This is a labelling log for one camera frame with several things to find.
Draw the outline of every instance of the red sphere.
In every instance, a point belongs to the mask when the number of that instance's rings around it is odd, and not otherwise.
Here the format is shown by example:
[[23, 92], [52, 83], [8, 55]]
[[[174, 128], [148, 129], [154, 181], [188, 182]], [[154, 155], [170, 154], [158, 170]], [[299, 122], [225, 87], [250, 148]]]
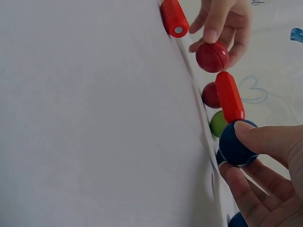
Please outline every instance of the red sphere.
[[220, 72], [224, 70], [229, 62], [226, 47], [221, 42], [214, 44], [203, 43], [196, 51], [198, 65], [206, 72]]
[[205, 86], [202, 92], [202, 101], [210, 108], [218, 109], [221, 107], [217, 88], [214, 82]]

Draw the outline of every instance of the finger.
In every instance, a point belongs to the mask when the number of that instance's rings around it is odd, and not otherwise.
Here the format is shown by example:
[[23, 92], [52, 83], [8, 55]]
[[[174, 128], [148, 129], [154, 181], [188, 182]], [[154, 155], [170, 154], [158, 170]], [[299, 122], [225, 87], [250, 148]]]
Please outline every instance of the finger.
[[234, 66], [246, 52], [250, 39], [250, 31], [250, 25], [236, 30], [234, 43], [229, 51], [229, 68]]
[[262, 204], [252, 191], [246, 177], [237, 167], [224, 163], [220, 172], [230, 187], [232, 195], [249, 226], [261, 226], [269, 214], [269, 210]]
[[255, 193], [256, 197], [263, 203], [263, 205], [269, 210], [273, 211], [280, 206], [280, 201], [276, 198], [267, 195], [264, 191], [259, 189], [253, 182], [248, 181], [251, 190]]
[[204, 12], [203, 7], [201, 7], [198, 16], [195, 18], [194, 22], [189, 27], [189, 33], [193, 34], [199, 31], [203, 27], [206, 17], [207, 14]]
[[204, 25], [203, 39], [205, 42], [210, 44], [217, 42], [223, 30], [227, 15], [233, 5], [233, 0], [212, 1], [211, 8]]
[[285, 202], [295, 193], [291, 181], [263, 165], [258, 159], [242, 169], [268, 194], [273, 195], [280, 201]]
[[254, 128], [243, 121], [237, 121], [234, 127], [237, 138], [249, 150], [275, 156], [287, 164], [303, 142], [303, 125]]
[[224, 46], [228, 49], [231, 45], [232, 40], [234, 38], [235, 29], [229, 26], [224, 26], [223, 31], [219, 37], [219, 41], [224, 44]]
[[201, 45], [203, 43], [203, 38], [199, 39], [197, 42], [191, 44], [189, 46], [189, 52], [194, 53], [197, 51], [199, 45]]
[[[220, 37], [219, 37], [219, 41], [221, 43], [224, 44], [224, 46], [226, 46], [226, 48], [228, 48], [230, 46], [230, 44], [232, 43], [232, 39], [234, 36], [234, 32], [235, 30], [232, 27], [224, 27]], [[201, 45], [204, 42], [203, 38], [199, 39], [197, 42], [191, 44], [189, 46], [189, 52], [194, 53], [197, 51], [199, 45]]]

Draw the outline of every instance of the red cylinder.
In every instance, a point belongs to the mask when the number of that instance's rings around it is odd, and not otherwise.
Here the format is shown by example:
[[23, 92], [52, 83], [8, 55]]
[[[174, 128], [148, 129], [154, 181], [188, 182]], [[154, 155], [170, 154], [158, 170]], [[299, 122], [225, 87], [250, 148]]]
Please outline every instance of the red cylinder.
[[188, 32], [189, 24], [178, 0], [164, 0], [160, 10], [167, 33], [175, 38], [185, 36]]
[[245, 119], [245, 111], [236, 82], [228, 72], [220, 72], [215, 80], [223, 115], [228, 123]]

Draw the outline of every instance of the blue ball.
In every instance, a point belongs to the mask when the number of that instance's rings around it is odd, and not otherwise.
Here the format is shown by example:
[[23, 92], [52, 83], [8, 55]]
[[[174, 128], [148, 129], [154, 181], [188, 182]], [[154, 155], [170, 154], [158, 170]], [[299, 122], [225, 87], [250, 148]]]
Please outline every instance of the blue ball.
[[[257, 125], [248, 120], [241, 120], [255, 127]], [[244, 166], [252, 163], [258, 155], [246, 148], [236, 137], [234, 129], [235, 121], [228, 124], [219, 138], [219, 151], [217, 161], [225, 159], [234, 166]]]
[[230, 222], [228, 223], [228, 227], [249, 227], [240, 212], [236, 213]]

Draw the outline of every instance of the green ball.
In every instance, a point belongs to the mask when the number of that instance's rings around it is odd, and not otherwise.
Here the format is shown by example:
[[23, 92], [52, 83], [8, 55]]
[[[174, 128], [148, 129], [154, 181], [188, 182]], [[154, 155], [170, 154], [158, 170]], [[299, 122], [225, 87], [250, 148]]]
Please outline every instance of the green ball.
[[227, 122], [224, 119], [223, 111], [220, 110], [216, 112], [215, 115], [212, 117], [209, 127], [213, 135], [215, 135], [216, 137], [220, 137], [226, 125]]

